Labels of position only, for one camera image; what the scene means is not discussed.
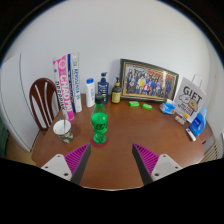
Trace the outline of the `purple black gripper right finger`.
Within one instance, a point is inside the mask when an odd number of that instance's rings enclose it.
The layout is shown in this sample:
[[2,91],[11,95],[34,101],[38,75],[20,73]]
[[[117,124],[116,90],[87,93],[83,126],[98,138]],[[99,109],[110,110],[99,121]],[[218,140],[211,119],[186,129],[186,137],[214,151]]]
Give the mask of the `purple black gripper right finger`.
[[139,144],[132,145],[132,154],[136,160],[144,185],[148,185],[182,169],[167,154],[158,155]]

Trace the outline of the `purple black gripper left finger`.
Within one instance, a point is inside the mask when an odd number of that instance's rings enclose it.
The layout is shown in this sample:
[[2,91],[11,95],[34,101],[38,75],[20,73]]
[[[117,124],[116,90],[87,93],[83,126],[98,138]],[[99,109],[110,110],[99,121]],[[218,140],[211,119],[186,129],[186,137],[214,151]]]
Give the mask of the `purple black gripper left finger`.
[[66,155],[56,154],[42,169],[79,185],[90,154],[91,144],[87,143]]

